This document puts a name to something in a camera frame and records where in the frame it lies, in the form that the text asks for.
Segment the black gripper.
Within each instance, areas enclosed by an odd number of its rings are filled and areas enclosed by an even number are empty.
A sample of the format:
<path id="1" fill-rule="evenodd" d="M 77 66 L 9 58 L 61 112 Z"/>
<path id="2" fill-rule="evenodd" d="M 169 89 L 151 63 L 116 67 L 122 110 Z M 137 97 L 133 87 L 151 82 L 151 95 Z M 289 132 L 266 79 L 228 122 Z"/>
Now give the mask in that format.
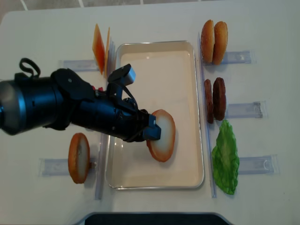
<path id="1" fill-rule="evenodd" d="M 93 130 L 118 137 L 126 142 L 156 141 L 161 137 L 161 128 L 156 116 L 136 109 L 130 97 L 123 99 L 107 91 L 96 90 Z"/>

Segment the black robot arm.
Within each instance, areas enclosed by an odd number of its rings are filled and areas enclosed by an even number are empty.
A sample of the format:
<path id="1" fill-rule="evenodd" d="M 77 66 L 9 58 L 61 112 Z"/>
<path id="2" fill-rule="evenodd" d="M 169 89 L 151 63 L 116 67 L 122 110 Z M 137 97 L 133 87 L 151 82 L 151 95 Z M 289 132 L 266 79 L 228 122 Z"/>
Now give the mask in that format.
<path id="1" fill-rule="evenodd" d="M 16 135 L 39 127 L 62 131 L 75 124 L 126 142 L 159 140 L 155 116 L 139 110 L 131 94 L 122 98 L 134 77 L 125 65 L 109 75 L 107 89 L 101 91 L 70 69 L 50 77 L 18 73 L 0 83 L 0 128 Z"/>

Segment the dark robot base bottom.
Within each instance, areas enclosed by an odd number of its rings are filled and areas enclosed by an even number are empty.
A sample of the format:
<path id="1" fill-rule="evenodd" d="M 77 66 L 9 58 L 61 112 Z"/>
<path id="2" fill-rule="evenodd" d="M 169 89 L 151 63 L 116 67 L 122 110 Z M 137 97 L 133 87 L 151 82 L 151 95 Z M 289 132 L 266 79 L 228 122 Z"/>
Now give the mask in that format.
<path id="1" fill-rule="evenodd" d="M 81 225 L 230 225 L 214 213 L 94 213 L 78 222 Z"/>

